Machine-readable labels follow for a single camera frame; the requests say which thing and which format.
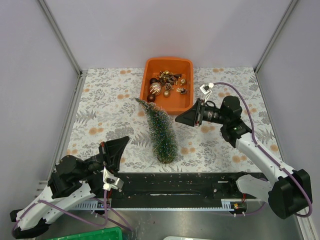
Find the small green christmas tree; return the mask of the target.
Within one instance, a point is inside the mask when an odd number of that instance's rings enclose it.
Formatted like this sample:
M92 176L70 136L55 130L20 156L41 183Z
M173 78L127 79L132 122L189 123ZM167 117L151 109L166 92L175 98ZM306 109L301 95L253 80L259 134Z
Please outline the small green christmas tree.
M172 119L154 102L135 98L142 107L148 124L153 155L162 164L170 164L178 157L178 142Z

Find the orange plastic tub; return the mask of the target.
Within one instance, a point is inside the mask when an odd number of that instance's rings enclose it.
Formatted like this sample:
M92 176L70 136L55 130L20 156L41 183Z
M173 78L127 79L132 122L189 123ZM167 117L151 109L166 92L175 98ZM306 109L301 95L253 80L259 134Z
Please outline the orange plastic tub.
M141 100L155 103L169 115L179 115L193 105L194 66L185 58L154 57L147 60Z

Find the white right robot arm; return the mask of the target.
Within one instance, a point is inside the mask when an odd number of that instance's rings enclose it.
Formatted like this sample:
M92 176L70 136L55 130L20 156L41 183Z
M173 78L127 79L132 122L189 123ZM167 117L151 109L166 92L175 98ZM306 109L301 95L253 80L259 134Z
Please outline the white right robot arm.
M305 208L308 208L306 216L309 217L313 210L310 175L303 169L295 170L260 145L254 128L247 126L241 119L242 111L236 96L225 97L220 107L210 106L204 100L197 99L175 121L191 127L201 125L202 122L220 124L223 139L249 158L266 177L266 180L261 180L248 173L238 173L227 186L231 197L251 195L268 203L281 219L292 215L302 217L299 212Z

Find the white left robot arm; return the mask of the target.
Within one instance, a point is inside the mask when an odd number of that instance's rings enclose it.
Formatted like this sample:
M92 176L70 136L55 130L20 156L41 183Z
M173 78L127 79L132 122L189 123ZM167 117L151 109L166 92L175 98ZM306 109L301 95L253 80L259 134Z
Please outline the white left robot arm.
M45 233L62 214L94 197L106 199L111 189L122 189L117 173L129 136L103 141L98 154L82 160L64 156L54 167L47 185L25 208L12 210L15 239L32 239Z

